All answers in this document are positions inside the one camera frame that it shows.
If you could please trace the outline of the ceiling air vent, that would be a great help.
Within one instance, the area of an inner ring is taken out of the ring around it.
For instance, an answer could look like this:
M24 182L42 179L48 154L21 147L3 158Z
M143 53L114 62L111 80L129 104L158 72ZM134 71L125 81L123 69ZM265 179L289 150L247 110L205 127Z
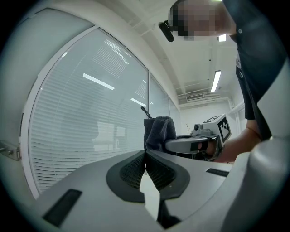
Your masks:
M197 99L202 99L202 98L204 98L204 94L203 93L200 93L200 94L195 94L195 95L187 96L186 97L186 101L187 102L192 102L192 101L195 101Z

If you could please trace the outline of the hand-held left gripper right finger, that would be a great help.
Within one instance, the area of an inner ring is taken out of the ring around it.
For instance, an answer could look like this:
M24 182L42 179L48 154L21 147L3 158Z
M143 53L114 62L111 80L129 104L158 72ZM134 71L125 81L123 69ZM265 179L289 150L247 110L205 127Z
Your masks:
M244 155L234 164L206 162L147 151L150 170L166 186L160 191L161 222L147 222L145 232L238 232L234 208L244 178Z

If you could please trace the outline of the person's black shirt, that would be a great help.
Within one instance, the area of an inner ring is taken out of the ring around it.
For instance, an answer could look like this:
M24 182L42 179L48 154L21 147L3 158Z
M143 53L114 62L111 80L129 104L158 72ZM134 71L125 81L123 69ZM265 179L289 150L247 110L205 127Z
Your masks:
M245 104L245 118L257 122L261 140L271 137L257 103L274 82L285 60L286 50L269 20L250 0L223 0L236 24L231 36L237 44L240 67L236 75Z

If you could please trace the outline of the person's right hand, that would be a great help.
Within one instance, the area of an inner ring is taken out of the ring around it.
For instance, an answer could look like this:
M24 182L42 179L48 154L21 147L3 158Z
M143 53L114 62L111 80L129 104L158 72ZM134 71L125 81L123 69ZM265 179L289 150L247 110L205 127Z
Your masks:
M198 144L198 155L203 156L208 161L214 162L217 159L217 140L207 140Z

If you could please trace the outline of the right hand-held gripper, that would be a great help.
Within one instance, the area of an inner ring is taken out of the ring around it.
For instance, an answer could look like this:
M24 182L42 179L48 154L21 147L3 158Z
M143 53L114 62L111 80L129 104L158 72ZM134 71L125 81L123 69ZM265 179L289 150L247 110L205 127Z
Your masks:
M231 137L231 129L225 114L213 116L206 121L195 124L191 135L181 135L177 139L166 140L165 149L175 153L203 152L208 160L215 160L223 150L226 141ZM209 144L214 145L214 153L206 152Z

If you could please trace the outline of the person's right forearm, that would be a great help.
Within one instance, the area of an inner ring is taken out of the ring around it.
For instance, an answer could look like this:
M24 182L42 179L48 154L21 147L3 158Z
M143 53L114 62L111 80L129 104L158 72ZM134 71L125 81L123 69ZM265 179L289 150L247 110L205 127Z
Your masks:
M234 162L238 155L250 152L260 142L259 135L254 130L246 128L238 137L225 143L221 154L215 159L215 162Z

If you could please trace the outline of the dark grey cloth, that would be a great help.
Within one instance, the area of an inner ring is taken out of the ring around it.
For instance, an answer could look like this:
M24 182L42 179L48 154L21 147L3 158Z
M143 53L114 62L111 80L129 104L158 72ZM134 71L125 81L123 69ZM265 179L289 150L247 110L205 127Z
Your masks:
M148 117L144 119L144 149L167 153L165 142L177 138L173 119L169 116L152 118L143 106L141 110Z

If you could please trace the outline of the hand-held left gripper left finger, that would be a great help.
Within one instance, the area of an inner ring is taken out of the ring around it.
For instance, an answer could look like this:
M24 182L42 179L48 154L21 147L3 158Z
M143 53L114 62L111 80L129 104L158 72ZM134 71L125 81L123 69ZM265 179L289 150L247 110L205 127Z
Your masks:
M31 213L40 232L163 232L142 203L130 203L117 197L106 183L109 168L135 155L129 152L84 165L44 191ZM81 192L60 226L44 215L70 189Z

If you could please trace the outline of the white window blinds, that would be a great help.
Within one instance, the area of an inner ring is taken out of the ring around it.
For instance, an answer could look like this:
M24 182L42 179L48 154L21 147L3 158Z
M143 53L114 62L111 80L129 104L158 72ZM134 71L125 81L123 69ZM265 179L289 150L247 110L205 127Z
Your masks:
M28 152L38 193L79 167L141 150L146 114L180 112L153 73L101 28L77 40L51 67L34 101Z

